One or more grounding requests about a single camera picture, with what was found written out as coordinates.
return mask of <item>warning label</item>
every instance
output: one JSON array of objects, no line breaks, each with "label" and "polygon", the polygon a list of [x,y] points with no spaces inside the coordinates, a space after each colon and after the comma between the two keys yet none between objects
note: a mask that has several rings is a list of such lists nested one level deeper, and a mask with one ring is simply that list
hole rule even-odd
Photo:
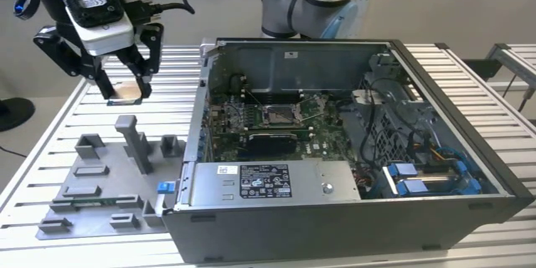
[{"label": "warning label", "polygon": [[243,198],[290,198],[289,165],[241,166],[241,196]]}]

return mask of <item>blue tab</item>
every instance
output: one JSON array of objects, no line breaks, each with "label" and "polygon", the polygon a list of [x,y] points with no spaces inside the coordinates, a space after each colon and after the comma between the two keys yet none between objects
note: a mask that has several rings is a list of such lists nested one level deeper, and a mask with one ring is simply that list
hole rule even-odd
[{"label": "blue tab", "polygon": [[418,176],[419,172],[414,163],[395,163],[401,176]]},{"label": "blue tab", "polygon": [[405,182],[399,182],[397,184],[397,190],[399,191],[399,195],[402,197],[405,197],[406,195],[409,195],[409,189],[406,188]]},{"label": "blue tab", "polygon": [[406,184],[410,194],[429,192],[429,188],[422,180],[405,180],[403,182]]},{"label": "blue tab", "polygon": [[467,184],[467,187],[461,192],[462,195],[478,195],[481,194],[482,189],[483,187],[481,186],[479,180],[473,178]]},{"label": "blue tab", "polygon": [[159,194],[174,194],[175,193],[175,182],[159,182],[159,186],[157,187],[157,192]]},{"label": "blue tab", "polygon": [[397,169],[397,165],[394,163],[387,167],[389,173],[393,177],[399,175],[399,170]]},{"label": "blue tab", "polygon": [[459,169],[461,174],[465,174],[467,172],[467,166],[463,161],[457,162],[457,168]]}]

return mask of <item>barcode label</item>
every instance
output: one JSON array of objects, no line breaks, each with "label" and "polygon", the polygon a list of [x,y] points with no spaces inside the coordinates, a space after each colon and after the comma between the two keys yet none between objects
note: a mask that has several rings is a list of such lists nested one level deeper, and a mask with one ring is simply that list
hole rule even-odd
[{"label": "barcode label", "polygon": [[218,174],[238,174],[238,166],[218,166]]}]

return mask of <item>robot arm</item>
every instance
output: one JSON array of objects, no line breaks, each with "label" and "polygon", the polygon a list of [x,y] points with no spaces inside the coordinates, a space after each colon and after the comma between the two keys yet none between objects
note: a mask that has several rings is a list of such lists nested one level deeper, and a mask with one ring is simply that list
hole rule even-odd
[{"label": "robot arm", "polygon": [[[169,9],[185,9],[195,14],[186,1],[151,4],[126,0],[18,0],[15,15],[30,19],[43,3],[55,26],[46,26],[34,38],[35,44],[73,77],[94,80],[103,97],[117,91],[102,66],[102,56],[117,55],[137,78],[141,99],[151,95],[151,78],[159,72],[163,25],[150,23]],[[145,58],[135,44],[135,35],[150,48]],[[75,52],[70,44],[81,49]]]}]

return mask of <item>metal frame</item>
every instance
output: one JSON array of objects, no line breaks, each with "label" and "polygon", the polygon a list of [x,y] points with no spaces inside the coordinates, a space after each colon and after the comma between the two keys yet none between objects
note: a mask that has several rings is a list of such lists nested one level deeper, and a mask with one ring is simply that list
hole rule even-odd
[{"label": "metal frame", "polygon": [[[536,131],[515,109],[473,74],[450,50],[435,45],[407,45],[423,68],[482,133],[513,172],[536,195]],[[130,72],[115,58],[106,64],[114,82]],[[151,134],[162,128],[186,138],[191,104],[199,77],[199,47],[165,48],[162,71],[154,81],[154,95],[142,106],[106,107],[95,87],[82,83],[62,108],[33,153],[0,195],[0,263],[3,267],[73,267],[85,260],[91,267],[139,267],[185,264],[171,236],[133,235],[39,241],[37,224],[59,190],[65,169],[41,169],[74,163],[75,137],[99,132],[118,141],[110,125],[119,113],[139,114],[141,127]],[[343,259],[303,260],[235,267],[513,267],[536,265],[536,204],[503,224],[485,225],[449,251],[374,255]]]},{"label": "metal frame", "polygon": [[499,60],[529,86],[536,88],[536,45],[497,44],[487,58]]}]

